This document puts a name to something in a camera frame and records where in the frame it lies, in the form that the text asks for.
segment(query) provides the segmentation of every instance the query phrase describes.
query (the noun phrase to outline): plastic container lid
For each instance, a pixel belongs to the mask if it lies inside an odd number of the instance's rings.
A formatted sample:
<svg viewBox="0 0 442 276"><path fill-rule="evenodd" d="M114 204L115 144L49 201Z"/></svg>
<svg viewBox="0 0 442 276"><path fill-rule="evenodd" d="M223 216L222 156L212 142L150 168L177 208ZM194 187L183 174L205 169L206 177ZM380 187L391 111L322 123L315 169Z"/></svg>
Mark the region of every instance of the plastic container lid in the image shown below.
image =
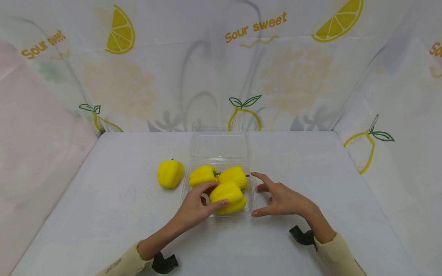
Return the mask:
<svg viewBox="0 0 442 276"><path fill-rule="evenodd" d="M242 160L249 161L247 132L194 132L191 160Z"/></svg>

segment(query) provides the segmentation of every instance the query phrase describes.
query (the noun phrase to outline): finger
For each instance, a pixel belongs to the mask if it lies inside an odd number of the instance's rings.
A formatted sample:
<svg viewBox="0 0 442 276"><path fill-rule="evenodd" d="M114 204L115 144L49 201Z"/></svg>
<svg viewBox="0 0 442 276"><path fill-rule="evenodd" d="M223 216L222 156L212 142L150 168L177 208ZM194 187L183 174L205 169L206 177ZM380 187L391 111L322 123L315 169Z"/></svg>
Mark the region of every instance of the finger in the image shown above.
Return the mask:
<svg viewBox="0 0 442 276"><path fill-rule="evenodd" d="M273 215L274 214L274 207L272 205L263 207L263 208L259 208L256 210L253 210L253 212L251 213L251 215L255 218L259 218L261 216L268 216L268 215Z"/></svg>
<svg viewBox="0 0 442 276"><path fill-rule="evenodd" d="M215 190L215 187L210 187L210 188L208 188L207 190L205 190L204 191L204 193L206 194L206 195L210 195L210 193L212 193L213 192L213 190Z"/></svg>
<svg viewBox="0 0 442 276"><path fill-rule="evenodd" d="M216 202L213 202L212 204L210 204L209 206L206 207L207 216L210 216L211 214L220 210L221 208L226 207L228 204L229 204L228 199L222 199L222 200L218 200Z"/></svg>
<svg viewBox="0 0 442 276"><path fill-rule="evenodd" d="M219 183L216 181L203 182L201 184L198 184L198 186L196 186L194 188L194 191L196 191L199 195L202 195L202 193L204 191L206 191L208 188L218 186L218 185L219 185Z"/></svg>
<svg viewBox="0 0 442 276"><path fill-rule="evenodd" d="M200 197L200 199L201 199L202 205L207 206L206 198L205 197Z"/></svg>
<svg viewBox="0 0 442 276"><path fill-rule="evenodd" d="M267 184L267 185L274 184L274 182L268 176L266 176L265 174L260 174L260 173L257 173L257 172L251 172L251 175L261 179L264 182L264 184Z"/></svg>
<svg viewBox="0 0 442 276"><path fill-rule="evenodd" d="M267 186L267 184L259 184L257 187L256 187L256 191L257 192L259 192L259 193L262 193L262 192L270 192L270 190L269 190L269 187Z"/></svg>

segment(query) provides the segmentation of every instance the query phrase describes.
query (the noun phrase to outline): clear plastic container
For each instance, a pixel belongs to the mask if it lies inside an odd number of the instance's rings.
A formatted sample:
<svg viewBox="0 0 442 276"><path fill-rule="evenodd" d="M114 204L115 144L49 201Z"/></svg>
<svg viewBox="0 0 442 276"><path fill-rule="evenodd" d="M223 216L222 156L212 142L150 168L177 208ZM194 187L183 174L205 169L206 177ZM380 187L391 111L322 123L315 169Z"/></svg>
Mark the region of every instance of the clear plastic container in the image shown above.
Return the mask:
<svg viewBox="0 0 442 276"><path fill-rule="evenodd" d="M240 166L245 174L250 174L250 149L247 132L194 132L191 142L191 155L184 178L181 203L187 193L192 190L189 184L189 175L192 171L202 165L212 165L218 172L227 168ZM250 215L254 199L254 182L252 177L247 177L249 188L245 191L244 197L247 201L241 211L230 214L213 214L212 217L230 217Z"/></svg>

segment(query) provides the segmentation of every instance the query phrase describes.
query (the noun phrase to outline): wall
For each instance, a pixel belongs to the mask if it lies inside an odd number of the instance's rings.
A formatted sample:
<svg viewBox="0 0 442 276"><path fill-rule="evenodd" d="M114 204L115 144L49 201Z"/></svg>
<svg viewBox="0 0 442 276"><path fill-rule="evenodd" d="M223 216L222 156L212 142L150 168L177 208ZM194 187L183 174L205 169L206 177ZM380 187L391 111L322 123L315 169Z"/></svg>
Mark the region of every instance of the wall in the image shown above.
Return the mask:
<svg viewBox="0 0 442 276"><path fill-rule="evenodd" d="M9 275L97 137L0 42L0 274Z"/></svg>
<svg viewBox="0 0 442 276"><path fill-rule="evenodd" d="M0 26L98 132L331 130L411 2L8 0Z"/></svg>
<svg viewBox="0 0 442 276"><path fill-rule="evenodd" d="M433 276L442 271L442 2L416 1L410 11L334 131L414 266Z"/></svg>

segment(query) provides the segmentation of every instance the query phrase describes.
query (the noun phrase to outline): pink fabric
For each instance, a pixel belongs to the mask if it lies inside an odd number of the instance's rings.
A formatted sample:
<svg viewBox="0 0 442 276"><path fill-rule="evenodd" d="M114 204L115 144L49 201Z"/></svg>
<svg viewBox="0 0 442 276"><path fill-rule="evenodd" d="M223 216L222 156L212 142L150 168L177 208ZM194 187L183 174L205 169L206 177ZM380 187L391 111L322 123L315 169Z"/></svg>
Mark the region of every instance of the pink fabric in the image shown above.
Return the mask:
<svg viewBox="0 0 442 276"><path fill-rule="evenodd" d="M97 137L4 42L0 129L0 275L8 275Z"/></svg>

